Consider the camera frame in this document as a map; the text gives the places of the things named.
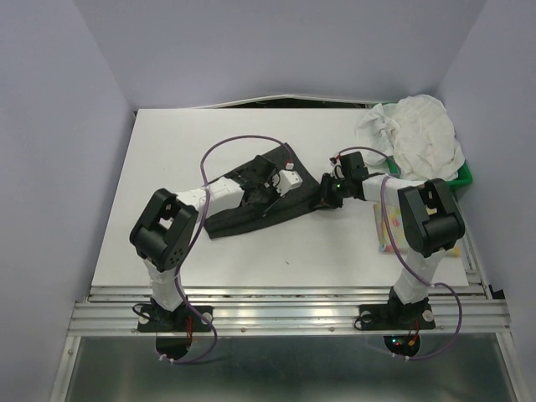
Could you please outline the floral pastel skirt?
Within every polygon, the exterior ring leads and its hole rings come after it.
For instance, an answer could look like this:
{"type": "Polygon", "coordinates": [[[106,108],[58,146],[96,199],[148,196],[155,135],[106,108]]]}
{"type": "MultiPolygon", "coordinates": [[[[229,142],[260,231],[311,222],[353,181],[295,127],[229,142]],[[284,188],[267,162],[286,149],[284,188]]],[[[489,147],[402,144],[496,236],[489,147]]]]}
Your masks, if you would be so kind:
{"type": "Polygon", "coordinates": [[[374,205],[379,250],[415,252],[424,258],[454,248],[465,234],[465,224],[454,204],[402,201],[399,207],[374,205]]]}

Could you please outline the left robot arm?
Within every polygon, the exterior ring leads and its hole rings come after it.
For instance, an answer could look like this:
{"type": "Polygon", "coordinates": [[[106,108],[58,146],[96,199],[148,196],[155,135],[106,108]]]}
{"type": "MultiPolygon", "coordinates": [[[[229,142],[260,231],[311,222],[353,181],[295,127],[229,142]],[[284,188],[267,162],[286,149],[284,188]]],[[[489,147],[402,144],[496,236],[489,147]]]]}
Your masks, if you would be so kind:
{"type": "Polygon", "coordinates": [[[176,286],[178,270],[205,220],[227,210],[242,217],[245,213],[241,208],[255,217],[263,216],[301,184],[302,178],[293,163],[279,169],[258,155],[243,167],[200,188],[180,193],[165,188],[157,190],[129,238],[151,279],[152,310],[140,316],[159,321],[166,329],[179,329],[186,322],[187,311],[176,286]]]}

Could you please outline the dark grey dotted skirt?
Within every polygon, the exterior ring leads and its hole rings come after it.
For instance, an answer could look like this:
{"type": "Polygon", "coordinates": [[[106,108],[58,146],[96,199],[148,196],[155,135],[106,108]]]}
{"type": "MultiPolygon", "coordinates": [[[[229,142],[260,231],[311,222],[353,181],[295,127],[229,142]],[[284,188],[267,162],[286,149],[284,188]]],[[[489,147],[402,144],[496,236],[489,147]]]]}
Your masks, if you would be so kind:
{"type": "Polygon", "coordinates": [[[301,186],[289,191],[284,197],[279,197],[275,190],[269,190],[264,186],[258,189],[249,188],[238,207],[213,214],[205,220],[204,228],[210,239],[265,229],[314,210],[314,204],[320,196],[320,183],[308,172],[287,143],[255,156],[225,173],[224,177],[241,180],[242,176],[249,174],[252,168],[259,165],[261,158],[273,163],[278,170],[282,170],[289,157],[292,158],[295,171],[302,179],[301,186]]]}

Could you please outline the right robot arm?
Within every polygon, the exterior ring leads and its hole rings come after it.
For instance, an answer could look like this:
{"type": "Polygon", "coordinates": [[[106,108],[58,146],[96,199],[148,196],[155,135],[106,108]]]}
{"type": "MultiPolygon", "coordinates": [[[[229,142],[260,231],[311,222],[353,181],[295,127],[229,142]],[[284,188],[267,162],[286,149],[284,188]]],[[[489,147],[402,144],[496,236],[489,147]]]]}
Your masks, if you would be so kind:
{"type": "Polygon", "coordinates": [[[403,327],[415,318],[414,305],[428,297],[435,273],[466,231],[464,220],[445,180],[409,181],[387,173],[371,173],[360,152],[338,154],[332,171],[322,175],[317,207],[338,209],[346,198],[380,204],[389,241],[403,270],[385,307],[388,322],[403,327]],[[405,241],[402,256],[390,226],[387,208],[400,212],[405,241]]]}

